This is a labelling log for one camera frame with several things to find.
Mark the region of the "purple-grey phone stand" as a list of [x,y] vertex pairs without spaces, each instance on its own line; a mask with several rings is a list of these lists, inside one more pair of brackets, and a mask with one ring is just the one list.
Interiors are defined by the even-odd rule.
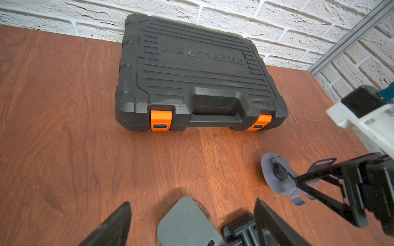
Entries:
[[311,195],[296,187],[293,177],[298,174],[292,169],[290,163],[283,156],[276,153],[266,153],[261,159],[262,172],[269,187],[277,194],[289,196],[298,207],[306,204],[300,195],[306,194],[310,200],[315,200]]

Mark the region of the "black phone stand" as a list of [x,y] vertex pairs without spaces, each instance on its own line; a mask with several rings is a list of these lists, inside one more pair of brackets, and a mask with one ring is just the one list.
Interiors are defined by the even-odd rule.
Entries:
[[259,246],[256,223],[252,213],[246,213],[222,227],[228,246]]

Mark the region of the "right corner aluminium profile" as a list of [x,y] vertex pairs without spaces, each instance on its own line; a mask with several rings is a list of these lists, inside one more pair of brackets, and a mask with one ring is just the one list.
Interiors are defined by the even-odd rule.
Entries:
[[367,13],[352,29],[349,30],[335,45],[333,45],[308,71],[312,75],[318,74],[323,68],[333,62],[364,34],[369,32],[394,10],[394,1],[383,0]]

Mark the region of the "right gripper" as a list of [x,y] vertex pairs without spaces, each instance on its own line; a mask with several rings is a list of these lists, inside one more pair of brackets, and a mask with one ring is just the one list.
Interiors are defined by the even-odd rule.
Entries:
[[394,160],[380,153],[336,162],[316,161],[295,178],[296,186],[357,228],[368,225],[366,210],[394,235]]

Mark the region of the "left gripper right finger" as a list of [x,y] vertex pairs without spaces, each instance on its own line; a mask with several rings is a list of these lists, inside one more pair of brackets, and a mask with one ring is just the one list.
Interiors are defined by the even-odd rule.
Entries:
[[254,220],[261,246],[311,246],[264,201],[257,198]]

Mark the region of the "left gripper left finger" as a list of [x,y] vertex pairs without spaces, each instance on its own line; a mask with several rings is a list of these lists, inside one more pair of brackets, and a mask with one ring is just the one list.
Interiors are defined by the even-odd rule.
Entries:
[[131,219],[131,205],[129,202],[124,202],[79,246],[125,246]]

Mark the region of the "dark grey stand wooden base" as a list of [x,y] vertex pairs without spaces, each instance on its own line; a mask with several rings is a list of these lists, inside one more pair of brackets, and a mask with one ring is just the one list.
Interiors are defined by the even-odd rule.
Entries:
[[159,246],[225,246],[201,203],[183,197],[163,215],[157,227]]

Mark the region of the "black plastic tool case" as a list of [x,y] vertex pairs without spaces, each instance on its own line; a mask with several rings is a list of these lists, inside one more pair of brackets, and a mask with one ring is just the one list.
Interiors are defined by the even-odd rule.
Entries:
[[131,131],[265,131],[286,103],[252,41],[159,17],[125,20],[115,116]]

